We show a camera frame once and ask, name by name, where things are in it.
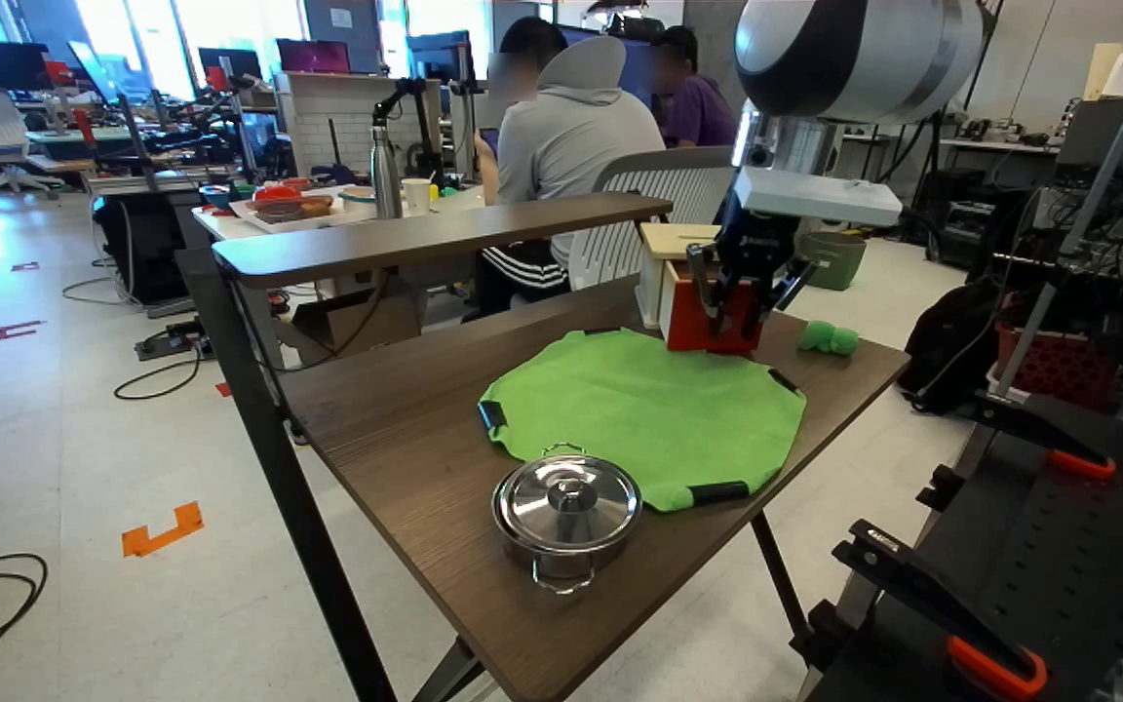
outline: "metal pot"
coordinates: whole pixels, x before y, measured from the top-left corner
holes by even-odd
[[[640,489],[609,461],[555,452],[522,465],[491,491],[491,524],[508,551],[525,563],[529,581],[571,595],[621,552],[635,517]]]

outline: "man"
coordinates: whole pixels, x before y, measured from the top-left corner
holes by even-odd
[[[564,47],[544,18],[518,18],[497,41],[512,110],[497,144],[483,144],[483,204],[564,197],[596,187],[596,175],[630,151],[660,151],[662,135],[643,100],[621,91],[625,47],[609,35]],[[568,290],[568,236],[491,244],[475,265],[475,316],[512,308],[512,298]]]
[[[718,82],[694,69],[697,41],[691,28],[668,28],[649,39],[649,87],[670,147],[731,144],[731,117]]]

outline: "orange tape marker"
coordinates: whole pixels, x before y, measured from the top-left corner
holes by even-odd
[[[176,508],[176,525],[165,533],[149,533],[149,525],[124,530],[124,556],[149,556],[187,533],[202,530],[202,508],[198,502],[179,502]]]

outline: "green cloth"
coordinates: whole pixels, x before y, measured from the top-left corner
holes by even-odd
[[[788,461],[803,399],[769,365],[673,353],[640,333],[564,334],[488,387],[514,461],[571,446],[635,474],[655,512],[694,508],[691,489],[760,491]]]

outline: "gray floor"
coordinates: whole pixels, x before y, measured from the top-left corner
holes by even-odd
[[[89,197],[7,204],[0,212],[0,324],[41,321],[0,344],[0,552],[52,563],[37,607],[0,642],[0,702],[102,697],[356,697],[284,543],[236,415],[202,365],[187,390],[124,407],[114,387],[139,374],[132,344],[159,324],[120,304],[105,278]],[[796,316],[904,344],[917,316],[959,273],[912,244],[873,242],[851,294],[808,290]],[[844,581],[830,545],[855,517],[912,538],[917,489],[956,461],[965,425],[917,417],[883,394],[772,508],[798,595],[834,595]],[[319,508],[349,564],[380,658],[401,697],[417,691],[453,633],[392,563],[334,478],[304,452]],[[165,525],[198,499],[206,525],[187,543],[124,563],[120,530]],[[803,663],[742,533],[648,628],[640,628],[571,697],[796,697]],[[478,677],[464,697],[504,697]]]

